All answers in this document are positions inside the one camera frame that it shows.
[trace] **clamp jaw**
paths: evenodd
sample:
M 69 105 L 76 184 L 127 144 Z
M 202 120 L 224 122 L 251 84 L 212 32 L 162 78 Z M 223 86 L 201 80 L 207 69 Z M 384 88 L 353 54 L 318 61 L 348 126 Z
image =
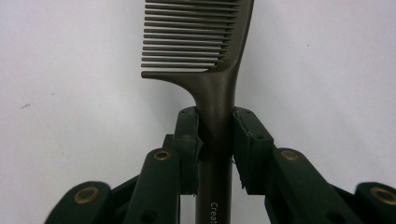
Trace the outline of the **clamp jaw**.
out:
M 181 110 L 175 133 L 147 155 L 140 175 L 114 189 L 75 186 L 46 223 L 179 223 L 179 196 L 197 192 L 198 120 L 194 107 Z M 247 194 L 265 195 L 271 223 L 396 223 L 396 189 L 362 183 L 351 194 L 329 184 L 301 152 L 277 148 L 254 113 L 240 107 L 233 112 L 233 157 Z

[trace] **comb teeth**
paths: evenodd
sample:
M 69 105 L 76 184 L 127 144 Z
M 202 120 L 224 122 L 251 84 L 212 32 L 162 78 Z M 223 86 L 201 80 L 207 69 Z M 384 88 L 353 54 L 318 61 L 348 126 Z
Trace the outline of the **comb teeth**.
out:
M 222 62 L 230 45 L 239 1 L 146 3 L 142 67 L 149 71 L 205 71 Z

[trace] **white background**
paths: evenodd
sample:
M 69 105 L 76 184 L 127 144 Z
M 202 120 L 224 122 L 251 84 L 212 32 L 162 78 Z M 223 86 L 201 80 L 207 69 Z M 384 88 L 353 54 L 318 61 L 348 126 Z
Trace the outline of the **white background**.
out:
M 75 185 L 111 187 L 193 105 L 140 77 L 144 2 L 0 0 L 0 219 L 42 223 Z M 334 185 L 396 187 L 396 2 L 257 0 L 236 105 Z M 235 171 L 233 223 L 268 223 Z M 183 197 L 182 223 L 193 223 Z

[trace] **brass rivet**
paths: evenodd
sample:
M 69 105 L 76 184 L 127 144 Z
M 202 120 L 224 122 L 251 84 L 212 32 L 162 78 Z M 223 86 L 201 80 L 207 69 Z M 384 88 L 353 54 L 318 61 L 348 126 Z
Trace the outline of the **brass rivet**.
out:
M 154 154 L 154 158 L 158 161 L 166 161 L 171 158 L 172 154 L 167 150 L 161 150 Z
M 396 205 L 396 195 L 387 189 L 373 187 L 370 188 L 370 193 L 383 203 L 387 203 L 389 205 Z
M 284 150 L 280 152 L 280 154 L 282 155 L 283 158 L 285 158 L 288 161 L 295 161 L 299 157 L 297 153 L 289 150 Z
M 99 196 L 99 191 L 95 186 L 81 189 L 75 194 L 75 203 L 90 203 Z

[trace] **comb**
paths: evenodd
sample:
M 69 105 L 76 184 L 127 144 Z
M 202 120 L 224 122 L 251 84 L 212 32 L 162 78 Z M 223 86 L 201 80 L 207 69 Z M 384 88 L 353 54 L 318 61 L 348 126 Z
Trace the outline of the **comb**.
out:
M 200 118 L 196 223 L 230 223 L 234 93 L 252 9 L 252 0 L 146 0 L 142 77 L 184 88 Z

